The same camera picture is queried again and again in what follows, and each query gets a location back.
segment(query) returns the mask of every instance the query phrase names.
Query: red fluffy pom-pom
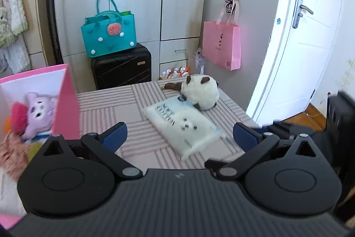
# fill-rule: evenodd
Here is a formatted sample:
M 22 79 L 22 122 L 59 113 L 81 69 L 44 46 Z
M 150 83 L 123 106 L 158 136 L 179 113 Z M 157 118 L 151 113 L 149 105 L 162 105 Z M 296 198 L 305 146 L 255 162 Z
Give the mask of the red fluffy pom-pom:
M 11 129 L 17 134 L 23 134 L 27 127 L 28 108 L 19 102 L 11 107 Z

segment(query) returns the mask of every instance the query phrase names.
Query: logo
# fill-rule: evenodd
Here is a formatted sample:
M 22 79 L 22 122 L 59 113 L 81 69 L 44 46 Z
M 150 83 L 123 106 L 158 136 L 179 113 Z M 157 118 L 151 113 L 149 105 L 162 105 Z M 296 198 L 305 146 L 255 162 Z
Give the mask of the logo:
M 221 46 L 222 38 L 223 38 L 223 34 L 221 34 L 221 40 L 219 41 L 219 46 Z
M 185 142 L 185 144 L 187 144 L 189 146 L 190 149 L 192 148 L 191 143 L 187 139 L 185 139 L 184 142 Z
M 175 175 L 176 178 L 180 179 L 181 177 L 185 176 L 183 173 L 180 173 L 178 175 Z

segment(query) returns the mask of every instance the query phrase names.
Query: hanging clothes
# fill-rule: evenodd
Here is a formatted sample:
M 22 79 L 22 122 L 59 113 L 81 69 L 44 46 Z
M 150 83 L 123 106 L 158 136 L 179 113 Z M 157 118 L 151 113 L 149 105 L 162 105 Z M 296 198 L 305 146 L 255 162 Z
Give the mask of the hanging clothes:
M 13 74 L 28 71 L 31 63 L 24 38 L 27 30 L 22 0 L 0 0 L 0 72 L 7 65 Z

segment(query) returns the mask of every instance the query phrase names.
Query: pink striped tablecloth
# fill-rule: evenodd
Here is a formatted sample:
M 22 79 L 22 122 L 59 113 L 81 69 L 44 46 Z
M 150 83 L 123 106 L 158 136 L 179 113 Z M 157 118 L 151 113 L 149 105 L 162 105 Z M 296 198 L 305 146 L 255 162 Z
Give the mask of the pink striped tablecloth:
M 233 140 L 233 126 L 236 122 L 243 122 L 247 126 L 256 124 L 220 90 L 217 106 L 202 113 L 222 129 L 227 138 L 220 139 L 186 161 L 180 160 L 180 155 L 142 113 L 145 107 L 178 95 L 176 91 L 161 90 L 165 83 L 172 81 L 147 82 L 78 94 L 81 135 L 88 132 L 102 133 L 117 122 L 125 122 L 128 137 L 116 154 L 143 172 L 148 168 L 203 168 L 208 158 L 232 161 L 241 156 L 244 152 Z

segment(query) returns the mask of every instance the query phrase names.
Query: door lock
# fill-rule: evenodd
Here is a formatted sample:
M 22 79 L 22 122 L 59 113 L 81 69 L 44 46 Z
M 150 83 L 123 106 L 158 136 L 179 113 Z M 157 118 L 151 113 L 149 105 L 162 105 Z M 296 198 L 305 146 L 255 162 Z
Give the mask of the door lock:
M 300 18 L 303 17 L 302 9 L 307 11 L 310 14 L 314 14 L 308 7 L 303 5 L 303 0 L 297 0 L 297 5 L 295 9 L 294 19 L 292 23 L 292 27 L 296 29 L 298 27 L 298 23 L 300 22 Z

